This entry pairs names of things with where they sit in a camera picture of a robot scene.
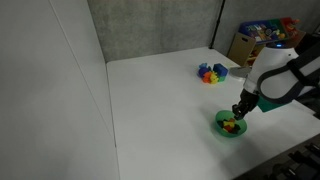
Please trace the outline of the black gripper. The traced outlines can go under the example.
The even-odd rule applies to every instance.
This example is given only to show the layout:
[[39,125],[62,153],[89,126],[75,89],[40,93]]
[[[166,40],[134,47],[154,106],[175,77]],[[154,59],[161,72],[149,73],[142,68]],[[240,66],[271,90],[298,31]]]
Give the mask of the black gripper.
[[252,111],[256,107],[258,100],[258,95],[250,93],[243,89],[240,94],[239,103],[232,106],[234,118],[236,120],[243,119],[248,112]]

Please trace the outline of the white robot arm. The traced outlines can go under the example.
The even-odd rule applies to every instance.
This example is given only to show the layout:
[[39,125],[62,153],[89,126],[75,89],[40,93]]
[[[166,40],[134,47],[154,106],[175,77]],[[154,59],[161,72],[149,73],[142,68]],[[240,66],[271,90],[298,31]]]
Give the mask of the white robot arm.
[[245,76],[240,101],[232,106],[234,118],[243,119],[258,107],[272,111],[319,92],[320,42],[301,53],[294,47],[264,47]]

